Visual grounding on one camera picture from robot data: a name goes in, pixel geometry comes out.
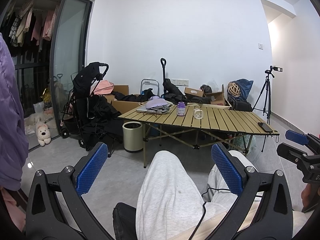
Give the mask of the person's right hand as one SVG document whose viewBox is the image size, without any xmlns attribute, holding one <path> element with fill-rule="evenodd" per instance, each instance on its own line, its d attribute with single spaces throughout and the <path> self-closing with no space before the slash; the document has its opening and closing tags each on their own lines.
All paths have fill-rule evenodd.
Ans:
<svg viewBox="0 0 320 240">
<path fill-rule="evenodd" d="M 301 192 L 302 212 L 314 210 L 319 205 L 319 184 L 307 184 Z"/>
</svg>

